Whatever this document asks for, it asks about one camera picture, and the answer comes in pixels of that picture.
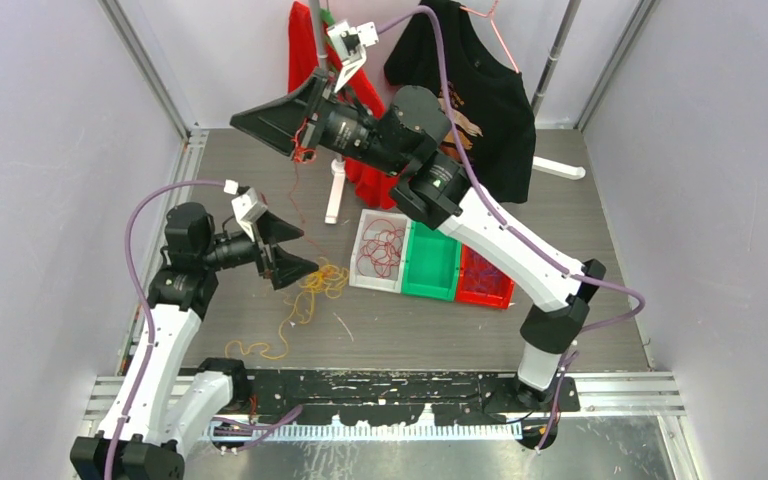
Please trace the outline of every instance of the gray table surface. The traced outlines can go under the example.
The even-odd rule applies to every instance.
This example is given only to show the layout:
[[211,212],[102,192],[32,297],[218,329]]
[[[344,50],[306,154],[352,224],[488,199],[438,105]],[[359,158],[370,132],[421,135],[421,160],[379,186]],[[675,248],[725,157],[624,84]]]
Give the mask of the gray table surface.
[[[537,155],[576,166],[590,167],[583,138],[576,131],[539,131]],[[301,226],[322,247],[328,259],[348,267],[360,211],[365,206],[347,183],[337,225],[323,223],[330,191],[333,154],[321,151],[313,164],[300,165],[294,195],[306,222],[288,198],[295,183],[293,164],[249,136],[235,130],[210,132],[199,178],[234,179],[262,192],[269,209]],[[218,189],[199,188],[193,200],[205,204],[217,223],[231,213],[229,197]],[[535,172],[529,201],[505,205],[530,229],[556,248],[586,260],[598,258],[608,268],[608,279],[622,281],[602,205],[592,176],[570,181]],[[299,239],[285,244],[291,253],[309,259],[322,254]],[[288,315],[285,295],[273,292],[256,275],[254,266],[220,272],[220,285],[201,330],[187,352],[184,365],[194,366],[207,356],[223,356],[229,340],[245,344],[268,342],[273,352],[282,346],[278,324]],[[298,288],[286,289],[293,295]],[[346,287],[334,300],[317,299],[311,323],[285,330],[290,353],[278,361],[248,355],[249,366],[381,369],[503,369],[515,370],[522,353],[518,330],[531,302],[514,292],[508,310]],[[589,321],[608,318],[628,309],[621,295],[599,292]],[[338,321],[339,316],[351,331]],[[637,327],[627,322],[589,332],[579,338],[576,371],[644,371],[646,359]]]

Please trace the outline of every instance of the red cloth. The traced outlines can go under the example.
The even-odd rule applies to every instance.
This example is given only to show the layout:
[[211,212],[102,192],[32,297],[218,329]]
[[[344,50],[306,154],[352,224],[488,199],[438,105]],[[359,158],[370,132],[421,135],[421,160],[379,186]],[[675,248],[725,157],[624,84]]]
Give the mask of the red cloth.
[[[311,25],[310,9],[306,5],[293,2],[288,33],[290,35],[290,76],[287,91],[292,92],[307,80],[317,66],[313,25]],[[326,49],[328,62],[331,65],[340,65],[337,52],[329,45],[326,45]],[[349,80],[349,86],[355,91],[358,100],[372,110],[372,114],[377,118],[387,110],[363,70]],[[396,186],[398,177],[388,177],[357,160],[346,158],[346,178],[355,184],[355,194],[368,206],[389,209],[396,205],[390,198],[390,190]]]

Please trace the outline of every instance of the white plastic stand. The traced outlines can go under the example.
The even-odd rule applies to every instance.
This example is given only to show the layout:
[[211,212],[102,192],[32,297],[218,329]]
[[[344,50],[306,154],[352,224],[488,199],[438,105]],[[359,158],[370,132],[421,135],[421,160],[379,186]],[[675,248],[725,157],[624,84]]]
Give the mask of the white plastic stand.
[[333,225],[337,223],[340,215],[340,201],[343,199],[343,186],[346,184],[346,161],[342,155],[331,160],[331,173],[334,180],[331,182],[331,195],[328,197],[328,208],[325,209],[325,223]]
[[538,172],[551,173],[552,175],[568,178],[570,180],[581,180],[587,173],[584,170],[584,167],[571,167],[564,163],[548,160],[542,157],[534,157],[534,165],[532,168]]

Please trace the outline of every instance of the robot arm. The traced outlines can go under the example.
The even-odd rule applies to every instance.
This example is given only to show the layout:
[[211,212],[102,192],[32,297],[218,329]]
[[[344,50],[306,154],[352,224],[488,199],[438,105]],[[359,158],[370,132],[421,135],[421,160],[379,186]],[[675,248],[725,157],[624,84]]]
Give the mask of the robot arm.
[[[149,343],[145,322],[132,368],[96,435],[75,440],[70,457],[80,478],[100,479],[105,472],[110,478],[182,478],[184,459],[213,416],[251,397],[241,360],[208,358],[184,396],[168,405],[184,354],[219,284],[216,272],[255,263],[260,276],[278,290],[319,269],[278,245],[303,232],[270,213],[254,189],[228,181],[225,191],[234,196],[231,205],[242,232],[214,233],[213,217],[199,203],[184,203],[167,213],[164,261],[148,294],[154,341]],[[150,361],[140,372],[137,366],[147,357]],[[105,469],[112,443],[116,455]]]
[[[365,58],[356,52],[364,42],[347,35],[348,42],[346,36],[332,36],[344,41],[344,63]],[[390,197],[402,212],[484,256],[534,301],[520,329],[525,348],[517,375],[519,399],[535,409],[545,405],[551,400],[561,355],[581,331],[596,291],[572,275],[601,279],[604,267],[596,260],[582,263],[557,251],[492,199],[490,205],[507,223],[491,215],[476,191],[483,187],[471,185],[464,166],[438,150],[452,124],[432,92],[402,87],[376,119],[359,102],[339,98],[336,87],[346,79],[341,75],[338,81],[342,83],[335,84],[326,72],[316,69],[296,91],[234,115],[231,125],[287,156],[299,147],[321,145],[398,176]],[[569,273],[547,263],[517,234]]]

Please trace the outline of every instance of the clothes hanger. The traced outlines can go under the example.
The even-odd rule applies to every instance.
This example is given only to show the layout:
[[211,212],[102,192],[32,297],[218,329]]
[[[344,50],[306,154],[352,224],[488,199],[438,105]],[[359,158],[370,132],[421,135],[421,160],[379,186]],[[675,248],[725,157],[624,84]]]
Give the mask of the clothes hanger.
[[499,43],[502,44],[502,48],[505,50],[505,55],[508,56],[508,60],[511,61],[511,65],[514,67],[514,71],[519,73],[519,67],[517,66],[516,62],[514,61],[514,57],[511,55],[510,50],[508,50],[508,46],[505,45],[505,41],[502,39],[502,34],[499,33],[499,29],[496,27],[496,6],[499,5],[499,0],[496,0],[493,2],[493,6],[490,7],[490,11],[487,13],[481,13],[476,12],[475,10],[465,7],[461,5],[461,10],[464,10],[466,12],[472,13],[474,15],[478,15],[479,17],[489,18],[490,19],[490,25],[493,26],[493,31],[496,32],[496,38],[499,39]]

